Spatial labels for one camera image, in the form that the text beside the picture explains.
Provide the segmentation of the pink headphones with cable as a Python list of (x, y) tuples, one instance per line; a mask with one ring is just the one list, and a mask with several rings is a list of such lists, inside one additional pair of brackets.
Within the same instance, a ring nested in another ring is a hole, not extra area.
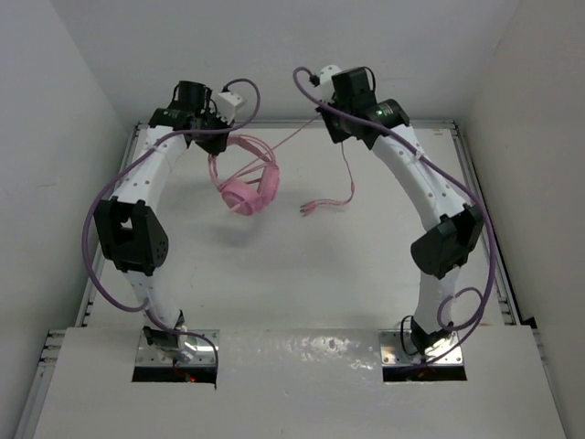
[(210, 180), (230, 212), (241, 216), (253, 216), (265, 210), (277, 197), (281, 183), (281, 170), (275, 150), (291, 141), (303, 129), (315, 122), (310, 119), (276, 145), (251, 134), (228, 137), (228, 146), (237, 146), (255, 158), (231, 176), (222, 179), (218, 173), (218, 158), (207, 157)]

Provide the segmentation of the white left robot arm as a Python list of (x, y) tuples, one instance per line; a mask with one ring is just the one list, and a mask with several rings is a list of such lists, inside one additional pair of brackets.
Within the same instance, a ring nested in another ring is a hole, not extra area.
[(103, 256), (123, 273), (144, 309), (147, 344), (173, 358), (186, 355), (188, 336), (182, 310), (156, 284), (170, 247), (157, 207), (179, 157), (191, 145), (223, 152), (245, 103), (228, 88), (214, 94), (202, 83), (179, 81), (172, 100), (153, 112), (140, 135), (133, 169), (93, 213)]

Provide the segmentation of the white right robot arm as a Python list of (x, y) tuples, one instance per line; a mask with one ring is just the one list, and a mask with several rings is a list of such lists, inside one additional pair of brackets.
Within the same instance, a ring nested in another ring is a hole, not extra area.
[(392, 172), (420, 216), (423, 234), (410, 246), (420, 269), (420, 292), (411, 319), (410, 340), (419, 353), (450, 335), (451, 308), (445, 299), (454, 293), (460, 269), (480, 237), (484, 220), (445, 180), (424, 164), (410, 118), (393, 100), (378, 100), (367, 67), (341, 70), (324, 67), (312, 80), (323, 103), (325, 127), (336, 144), (350, 137)]

